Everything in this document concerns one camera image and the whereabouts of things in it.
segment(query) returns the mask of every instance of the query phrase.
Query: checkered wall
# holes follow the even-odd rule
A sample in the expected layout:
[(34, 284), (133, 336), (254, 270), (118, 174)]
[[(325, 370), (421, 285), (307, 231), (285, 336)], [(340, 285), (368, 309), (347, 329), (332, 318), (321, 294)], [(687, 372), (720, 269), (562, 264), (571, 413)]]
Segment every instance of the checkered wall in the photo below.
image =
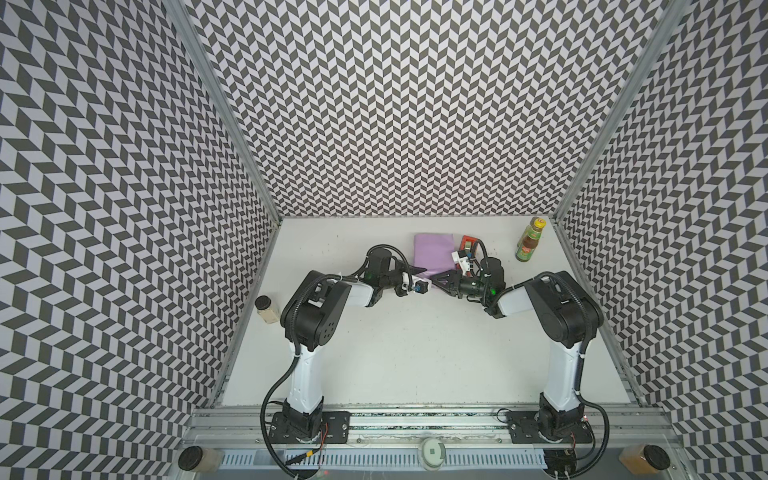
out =
[(269, 223), (157, 0), (0, 2), (0, 160), (0, 478), (162, 473)]
[(280, 212), (552, 212), (666, 0), (187, 0)]
[(565, 224), (705, 478), (768, 478), (768, 4), (694, 2)]

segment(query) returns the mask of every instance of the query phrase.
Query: jar lid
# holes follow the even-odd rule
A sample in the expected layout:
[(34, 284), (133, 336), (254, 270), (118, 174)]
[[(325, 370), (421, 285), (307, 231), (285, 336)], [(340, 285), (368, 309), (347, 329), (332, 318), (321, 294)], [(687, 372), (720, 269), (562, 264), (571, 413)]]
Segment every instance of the jar lid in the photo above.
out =
[(272, 300), (266, 295), (262, 295), (256, 299), (256, 310), (266, 310), (272, 305)]
[(189, 472), (200, 464), (200, 460), (203, 459), (203, 449), (194, 446), (184, 449), (179, 455), (179, 468)]
[(648, 465), (656, 470), (666, 470), (670, 467), (670, 456), (658, 445), (646, 445), (643, 449), (643, 457)]

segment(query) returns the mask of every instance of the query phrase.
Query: red object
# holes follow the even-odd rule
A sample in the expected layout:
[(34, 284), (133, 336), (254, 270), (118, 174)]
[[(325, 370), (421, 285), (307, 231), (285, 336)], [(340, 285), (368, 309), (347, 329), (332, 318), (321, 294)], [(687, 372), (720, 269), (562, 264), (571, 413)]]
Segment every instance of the red object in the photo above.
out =
[[(458, 251), (461, 251), (461, 250), (467, 250), (468, 252), (472, 251), (472, 249), (475, 248), (475, 242), (476, 241), (478, 241), (478, 239), (476, 239), (474, 237), (470, 237), (469, 235), (464, 235), (462, 237), (462, 242), (458, 245)], [(468, 249), (466, 248), (467, 242), (469, 242), (469, 248)], [(470, 266), (472, 265), (472, 261), (473, 260), (474, 260), (474, 258), (472, 258), (472, 257), (469, 258)]]
[(465, 245), (467, 242), (469, 242), (469, 249), (472, 250), (475, 247), (475, 242), (478, 241), (478, 239), (474, 237), (470, 237), (469, 235), (464, 235), (462, 237), (462, 242), (459, 244), (458, 249), (459, 250), (467, 250)]

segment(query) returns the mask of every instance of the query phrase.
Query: black cable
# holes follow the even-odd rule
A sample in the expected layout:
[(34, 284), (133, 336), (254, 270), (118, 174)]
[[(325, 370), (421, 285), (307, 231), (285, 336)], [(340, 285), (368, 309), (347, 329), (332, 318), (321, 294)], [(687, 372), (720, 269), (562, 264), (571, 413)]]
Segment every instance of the black cable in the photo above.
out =
[[(482, 281), (482, 272), (483, 272), (482, 262), (477, 261), (478, 245), (480, 246), (480, 250), (482, 250), (483, 260), (488, 258), (488, 251), (485, 249), (485, 243), (483, 243), (482, 240), (480, 240), (479, 238), (475, 239), (475, 242), (472, 244), (472, 250), (470, 250), (470, 252), (472, 252), (472, 260), (475, 261), (478, 264), (478, 267), (480, 268), (480, 271), (478, 272), (477, 277), (480, 278)], [(480, 298), (479, 301), (470, 300), (469, 297), (467, 297), (467, 300), (473, 303), (480, 303), (483, 306), (487, 306), (485, 305), (485, 303), (488, 301), (488, 284), (486, 282), (483, 282), (482, 297)]]
[(480, 245), (480, 249), (482, 250), (482, 257), (488, 258), (488, 251), (485, 249), (485, 244), (479, 238), (475, 240), (475, 244), (472, 245), (472, 258), (476, 258), (475, 251), (477, 251), (478, 245)]
[(259, 420), (260, 420), (260, 426), (261, 426), (261, 435), (264, 439), (264, 445), (266, 445), (266, 449), (270, 452), (270, 456), (272, 457), (272, 460), (275, 461), (278, 467), (280, 467), (280, 470), (283, 470), (283, 472), (287, 473), (291, 477), (298, 478), (299, 480), (307, 480), (308, 478), (312, 477), (317, 473), (317, 470), (291, 470), (288, 468), (288, 466), (283, 462), (282, 459), (280, 459), (279, 456), (277, 456), (277, 453), (275, 452), (274, 447), (272, 446), (272, 442), (270, 441), (270, 436), (266, 431), (266, 406), (270, 404), (270, 398), (272, 397), (272, 394), (275, 393), (275, 390), (277, 390), (283, 382), (285, 382), (288, 377), (290, 377), (291, 373), (293, 373), (293, 370), (296, 369), (296, 365), (299, 363), (299, 355), (301, 354), (301, 343), (299, 343), (299, 339), (296, 336), (296, 318), (299, 316), (299, 308), (309, 299), (310, 295), (312, 295), (315, 292), (315, 289), (318, 285), (320, 285), (322, 282), (326, 280), (341, 280), (342, 277), (340, 275), (322, 275), (318, 276), (315, 280), (311, 281), (307, 284), (306, 287), (304, 287), (304, 290), (301, 291), (299, 296), (296, 298), (296, 302), (291, 306), (291, 310), (288, 314), (288, 323), (286, 325), (289, 336), (291, 340), (293, 341), (293, 361), (290, 364), (290, 367), (288, 367), (288, 370), (281, 376), (277, 382), (275, 382), (274, 385), (272, 385), (272, 388), (269, 389), (269, 391), (266, 393), (266, 396), (264, 397), (264, 401), (261, 402), (261, 410), (259, 412)]
[(589, 422), (586, 422), (587, 430), (589, 431), (589, 435), (592, 436), (592, 448), (589, 449), (589, 452), (587, 452), (586, 455), (581, 457), (576, 457), (576, 461), (584, 460), (586, 458), (589, 458), (589, 455), (592, 455), (592, 452), (594, 452), (594, 447), (597, 445), (598, 440), (594, 436), (594, 432), (592, 431), (592, 425), (589, 424)]
[(501, 292), (496, 293), (496, 296), (493, 297), (493, 300), (491, 300), (491, 304), (488, 305), (488, 308), (492, 309), (493, 307), (495, 307), (496, 303), (498, 303), (498, 299), (500, 299), (502, 297), (502, 295), (504, 295), (505, 293), (509, 293), (512, 290), (516, 290), (516, 289), (517, 289), (517, 286), (508, 286), (507, 288), (503, 289)]
[[(573, 288), (565, 280), (563, 280), (561, 276), (552, 272), (542, 272), (542, 273), (539, 273), (535, 277), (535, 279), (539, 280), (545, 276), (549, 277), (550, 281), (555, 282), (556, 284), (560, 285), (560, 287), (562, 287), (563, 290), (565, 290), (565, 292), (573, 299), (574, 303), (576, 304), (576, 307), (578, 307), (579, 309), (579, 312), (581, 312), (581, 317), (584, 319), (584, 327), (585, 327), (584, 340), (581, 342), (581, 347), (579, 348), (579, 356), (576, 362), (576, 380), (574, 381), (574, 393), (576, 394), (576, 398), (578, 399), (579, 402), (583, 403), (588, 407), (598, 410), (600, 414), (603, 416), (604, 433), (603, 433), (602, 443), (600, 444), (600, 448), (598, 449), (598, 453), (592, 458), (592, 460), (589, 461), (588, 464), (586, 464), (582, 468), (579, 468), (578, 470), (576, 470), (576, 472), (573, 472), (570, 475), (570, 478), (575, 478), (589, 472), (592, 469), (592, 467), (594, 467), (600, 461), (600, 459), (603, 457), (603, 454), (605, 453), (605, 450), (608, 447), (608, 439), (611, 435), (611, 423), (608, 420), (608, 413), (605, 411), (605, 409), (599, 406), (597, 403), (593, 403), (593, 402), (589, 402), (588, 400), (585, 400), (584, 397), (581, 396), (581, 377), (584, 374), (584, 354), (587, 352), (587, 347), (589, 346), (589, 342), (592, 340), (592, 337), (597, 335), (597, 327), (592, 325), (592, 322), (589, 319), (589, 312), (587, 312), (587, 307), (584, 306), (584, 303), (581, 302), (580, 298), (578, 298), (578, 295), (576, 295), (576, 292), (573, 290)], [(599, 309), (597, 310), (598, 310), (598, 316), (601, 316), (602, 312)]]
[(510, 409), (498, 409), (498, 410), (496, 410), (496, 413), (495, 413), (495, 415), (494, 415), (494, 416), (496, 417), (496, 419), (497, 419), (499, 422), (501, 422), (501, 423), (503, 423), (503, 424), (505, 424), (505, 425), (509, 425), (509, 422), (507, 422), (506, 420), (502, 420), (502, 419), (500, 419), (500, 418), (498, 417), (498, 414), (499, 414), (499, 413), (501, 413), (501, 412), (502, 412), (502, 411), (504, 411), (504, 410), (506, 410), (507, 412), (510, 412), (510, 413), (512, 413), (512, 411), (511, 411)]

